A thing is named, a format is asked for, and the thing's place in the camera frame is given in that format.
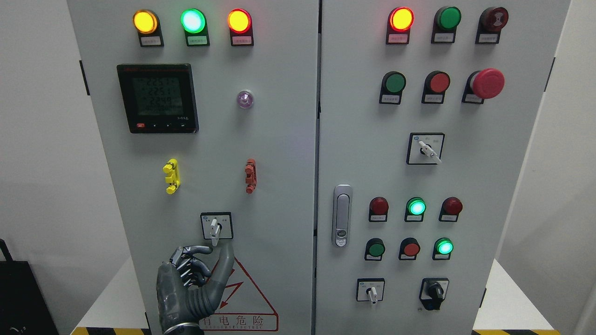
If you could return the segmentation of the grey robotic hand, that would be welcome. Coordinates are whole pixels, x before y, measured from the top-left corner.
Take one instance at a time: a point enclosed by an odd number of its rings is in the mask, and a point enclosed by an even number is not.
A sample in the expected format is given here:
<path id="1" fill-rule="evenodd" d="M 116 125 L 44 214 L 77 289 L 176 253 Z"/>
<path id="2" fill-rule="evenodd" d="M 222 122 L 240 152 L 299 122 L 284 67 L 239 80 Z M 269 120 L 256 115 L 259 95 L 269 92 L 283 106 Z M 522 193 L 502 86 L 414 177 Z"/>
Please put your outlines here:
<path id="1" fill-rule="evenodd" d="M 178 247 L 168 263 L 158 269 L 156 293 L 161 329 L 211 316 L 221 303 L 234 265 L 232 244 L 221 245 L 217 267 L 211 271 L 196 257 L 209 255 L 209 246 Z"/>

